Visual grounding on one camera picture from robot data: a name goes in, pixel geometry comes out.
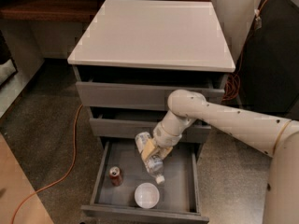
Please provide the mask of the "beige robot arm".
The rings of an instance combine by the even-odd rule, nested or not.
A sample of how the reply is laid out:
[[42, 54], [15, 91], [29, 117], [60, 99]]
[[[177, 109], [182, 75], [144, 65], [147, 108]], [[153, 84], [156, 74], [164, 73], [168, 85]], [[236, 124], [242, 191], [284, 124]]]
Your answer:
[[167, 103], [168, 112], [141, 153], [143, 161], [155, 154], [166, 157], [200, 119], [272, 158], [263, 224], [299, 224], [298, 121], [212, 104], [204, 95], [186, 90], [173, 91]]

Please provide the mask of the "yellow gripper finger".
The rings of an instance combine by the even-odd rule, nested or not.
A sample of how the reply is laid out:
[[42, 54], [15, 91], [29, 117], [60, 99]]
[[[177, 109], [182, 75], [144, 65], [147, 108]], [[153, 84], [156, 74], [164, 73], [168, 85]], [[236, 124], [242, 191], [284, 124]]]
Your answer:
[[172, 147], [161, 147], [160, 148], [160, 157], [161, 159], [165, 159], [172, 151]]
[[158, 146], [154, 139], [149, 139], [141, 153], [142, 161], [147, 161], [152, 155], [158, 152]]

